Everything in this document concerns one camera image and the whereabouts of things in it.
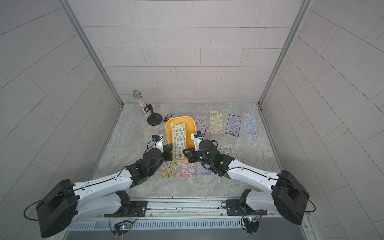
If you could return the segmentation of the red blue sticker sheet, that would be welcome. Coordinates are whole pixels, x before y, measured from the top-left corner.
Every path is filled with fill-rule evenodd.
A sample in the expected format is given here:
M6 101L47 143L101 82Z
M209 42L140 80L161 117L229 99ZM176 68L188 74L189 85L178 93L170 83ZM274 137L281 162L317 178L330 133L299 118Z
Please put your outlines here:
M180 177L181 178L195 178L197 176L197 164L189 163L188 161L181 162Z

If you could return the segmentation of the blue puffy sticker sheet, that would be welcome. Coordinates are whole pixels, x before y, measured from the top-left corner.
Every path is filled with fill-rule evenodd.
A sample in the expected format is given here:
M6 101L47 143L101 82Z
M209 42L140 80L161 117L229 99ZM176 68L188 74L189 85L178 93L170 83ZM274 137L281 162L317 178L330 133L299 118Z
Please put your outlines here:
M202 166L201 175L203 175L203 176L214 175L214 173L210 169L207 169L204 166Z

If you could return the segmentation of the white green sticker sheet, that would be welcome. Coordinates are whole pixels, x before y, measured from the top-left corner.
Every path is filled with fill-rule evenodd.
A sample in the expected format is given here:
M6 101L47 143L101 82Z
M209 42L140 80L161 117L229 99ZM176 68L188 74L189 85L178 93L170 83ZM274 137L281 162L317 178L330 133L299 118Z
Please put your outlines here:
M219 144L218 151L221 154L234 157L234 148L233 148L233 145L231 144Z

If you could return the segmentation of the panda sticker sheet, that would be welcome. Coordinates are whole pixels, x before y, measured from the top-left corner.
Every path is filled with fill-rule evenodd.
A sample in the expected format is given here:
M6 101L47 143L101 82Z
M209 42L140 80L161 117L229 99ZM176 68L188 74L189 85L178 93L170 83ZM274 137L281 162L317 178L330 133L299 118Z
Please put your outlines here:
M175 178L177 176L178 162L166 161L162 164L161 178Z

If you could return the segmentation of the green dinosaur sticker sheet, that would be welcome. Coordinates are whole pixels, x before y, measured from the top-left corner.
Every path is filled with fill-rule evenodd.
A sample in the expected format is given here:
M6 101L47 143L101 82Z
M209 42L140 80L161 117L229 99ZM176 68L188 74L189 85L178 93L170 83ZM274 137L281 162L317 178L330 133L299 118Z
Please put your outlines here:
M183 150L187 148L185 123L172 125L172 143L174 160L183 160L186 156Z

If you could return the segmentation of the yellow storage box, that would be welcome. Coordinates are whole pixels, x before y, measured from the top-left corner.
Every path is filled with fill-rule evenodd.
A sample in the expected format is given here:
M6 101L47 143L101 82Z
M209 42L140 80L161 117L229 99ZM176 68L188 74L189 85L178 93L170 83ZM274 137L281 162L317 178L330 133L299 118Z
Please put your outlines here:
M166 136L167 136L167 142L168 144L173 144L173 134L172 129L173 125L179 125L179 124L185 124L185 130L186 130L186 147L185 149L195 148L194 140L191 137L191 134L194 134L196 130L196 124L195 121L188 116L183 117L176 117L169 119L166 122L165 129L166 129ZM176 151L175 144L173 144L173 154Z

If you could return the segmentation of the pink sticker sheet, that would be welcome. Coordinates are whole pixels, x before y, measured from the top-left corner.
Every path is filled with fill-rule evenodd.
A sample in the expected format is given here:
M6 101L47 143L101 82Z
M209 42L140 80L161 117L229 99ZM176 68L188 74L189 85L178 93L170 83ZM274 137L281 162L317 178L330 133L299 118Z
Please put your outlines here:
M205 133L209 135L209 123L207 116L196 116L195 117L196 130L201 133Z

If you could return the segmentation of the yellow-green sticker sheet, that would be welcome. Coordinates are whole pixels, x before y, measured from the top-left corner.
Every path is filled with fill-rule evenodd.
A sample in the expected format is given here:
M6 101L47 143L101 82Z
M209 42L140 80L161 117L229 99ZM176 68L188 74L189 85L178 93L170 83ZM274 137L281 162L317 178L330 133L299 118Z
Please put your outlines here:
M224 134L222 111L210 111L210 130L212 135Z

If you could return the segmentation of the purple bonbon sticker sheet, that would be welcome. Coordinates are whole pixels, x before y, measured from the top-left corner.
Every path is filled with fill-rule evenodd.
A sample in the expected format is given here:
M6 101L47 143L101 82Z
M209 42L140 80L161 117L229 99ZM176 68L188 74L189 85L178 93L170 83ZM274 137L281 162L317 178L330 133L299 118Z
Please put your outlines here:
M229 115L226 134L238 137L241 128L241 117L237 115Z

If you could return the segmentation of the light blue sticker sheet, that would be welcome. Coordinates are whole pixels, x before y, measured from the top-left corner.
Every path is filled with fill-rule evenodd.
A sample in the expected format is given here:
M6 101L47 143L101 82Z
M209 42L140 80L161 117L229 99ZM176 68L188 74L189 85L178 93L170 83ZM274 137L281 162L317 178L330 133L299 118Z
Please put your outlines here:
M245 135L258 136L258 119L255 115L245 114L243 133Z

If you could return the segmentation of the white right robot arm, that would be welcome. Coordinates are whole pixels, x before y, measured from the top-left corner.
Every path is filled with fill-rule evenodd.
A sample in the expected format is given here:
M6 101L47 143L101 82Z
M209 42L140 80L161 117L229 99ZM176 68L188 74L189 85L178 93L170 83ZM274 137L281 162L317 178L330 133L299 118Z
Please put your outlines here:
M189 163L201 163L219 177L241 181L263 192L246 189L238 200L238 206L228 209L244 215L262 214L263 211L278 212L287 221L301 225L310 195L288 171L280 173L262 171L248 166L234 157L222 154L210 140L183 150Z

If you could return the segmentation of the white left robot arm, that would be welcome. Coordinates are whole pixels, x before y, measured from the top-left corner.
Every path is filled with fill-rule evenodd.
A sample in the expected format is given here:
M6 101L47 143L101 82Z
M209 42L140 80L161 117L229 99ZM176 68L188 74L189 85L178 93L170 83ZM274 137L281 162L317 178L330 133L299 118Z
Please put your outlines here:
M59 182L36 205L41 237L52 237L70 224L89 218L144 217L148 203L132 201L127 190L146 182L164 162L172 161L172 148L172 144L152 148L134 164L103 178Z

